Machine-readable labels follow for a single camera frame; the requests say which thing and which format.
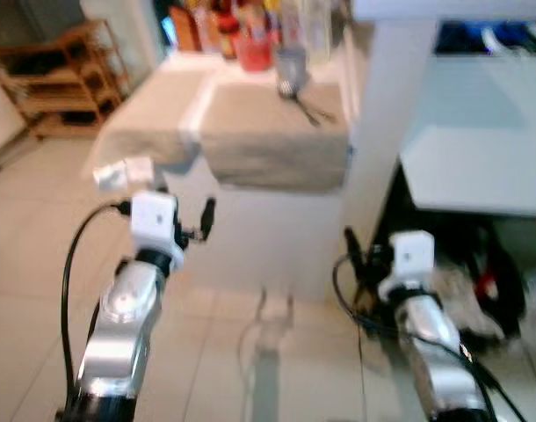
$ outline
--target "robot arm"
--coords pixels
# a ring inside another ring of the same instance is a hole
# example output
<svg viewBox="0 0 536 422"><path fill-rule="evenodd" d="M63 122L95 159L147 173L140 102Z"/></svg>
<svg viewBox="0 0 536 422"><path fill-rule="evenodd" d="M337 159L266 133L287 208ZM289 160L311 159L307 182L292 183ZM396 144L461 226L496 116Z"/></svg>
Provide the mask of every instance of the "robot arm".
<svg viewBox="0 0 536 422"><path fill-rule="evenodd" d="M460 334L431 295L434 238L423 231L391 237L395 250L391 276L381 282L379 296L395 310L400 331L441 343L460 353ZM426 416L433 421L488 421L480 386L461 363L437 346L417 338L401 338Z"/></svg>
<svg viewBox="0 0 536 422"><path fill-rule="evenodd" d="M166 280L182 267L188 241L207 239L214 205L210 199L200 231L184 231L173 196L142 192L132 198L131 231L137 253L133 260L119 265L112 285L100 299L76 380L76 396L57 420L134 419Z"/></svg>

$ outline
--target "wooden shoe rack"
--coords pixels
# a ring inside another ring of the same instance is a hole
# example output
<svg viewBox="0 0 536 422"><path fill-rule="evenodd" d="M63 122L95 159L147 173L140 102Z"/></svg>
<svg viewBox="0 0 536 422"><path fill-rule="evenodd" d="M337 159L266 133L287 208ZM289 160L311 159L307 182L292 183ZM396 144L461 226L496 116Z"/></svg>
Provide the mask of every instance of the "wooden shoe rack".
<svg viewBox="0 0 536 422"><path fill-rule="evenodd" d="M108 23L91 20L57 41L0 48L0 86L31 135L93 136L131 91Z"/></svg>

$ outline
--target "red object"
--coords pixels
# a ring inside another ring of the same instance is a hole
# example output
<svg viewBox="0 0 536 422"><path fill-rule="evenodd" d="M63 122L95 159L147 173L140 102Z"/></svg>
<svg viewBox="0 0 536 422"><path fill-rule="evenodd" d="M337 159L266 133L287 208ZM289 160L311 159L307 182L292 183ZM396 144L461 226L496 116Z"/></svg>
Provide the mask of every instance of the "red object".
<svg viewBox="0 0 536 422"><path fill-rule="evenodd" d="M235 37L239 33L239 21L230 13L220 14L217 17L219 28L219 47L226 60L236 59Z"/></svg>
<svg viewBox="0 0 536 422"><path fill-rule="evenodd" d="M281 34L277 29L272 29L270 31L270 40L272 41L272 44L276 44L279 46L282 43L282 37Z"/></svg>
<svg viewBox="0 0 536 422"><path fill-rule="evenodd" d="M236 55L243 70L262 72L272 66L272 43L270 37L254 40L239 35L235 39Z"/></svg>
<svg viewBox="0 0 536 422"><path fill-rule="evenodd" d="M490 294L493 287L496 288L495 274L490 268L487 268L487 270L485 270L485 273L479 278L479 280L475 284L475 296L477 297L477 299L483 299L485 297L495 299L491 297Z"/></svg>

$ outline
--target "red container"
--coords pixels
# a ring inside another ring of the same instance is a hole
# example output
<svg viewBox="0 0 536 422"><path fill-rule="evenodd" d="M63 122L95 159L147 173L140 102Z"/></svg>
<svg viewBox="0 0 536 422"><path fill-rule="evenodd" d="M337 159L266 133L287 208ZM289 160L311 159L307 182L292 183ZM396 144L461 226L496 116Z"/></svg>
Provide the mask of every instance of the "red container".
<svg viewBox="0 0 536 422"><path fill-rule="evenodd" d="M272 42L266 36L261 40L239 35L235 39L236 56L246 72L262 72L272 66Z"/></svg>

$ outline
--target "gray cup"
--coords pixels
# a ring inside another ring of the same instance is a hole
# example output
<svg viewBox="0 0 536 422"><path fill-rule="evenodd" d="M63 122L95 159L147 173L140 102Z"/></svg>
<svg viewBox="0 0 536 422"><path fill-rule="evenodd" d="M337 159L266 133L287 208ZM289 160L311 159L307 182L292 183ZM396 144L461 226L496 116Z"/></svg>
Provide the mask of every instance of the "gray cup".
<svg viewBox="0 0 536 422"><path fill-rule="evenodd" d="M307 52L303 47L282 47L276 51L278 86L287 84L298 92L307 82Z"/></svg>

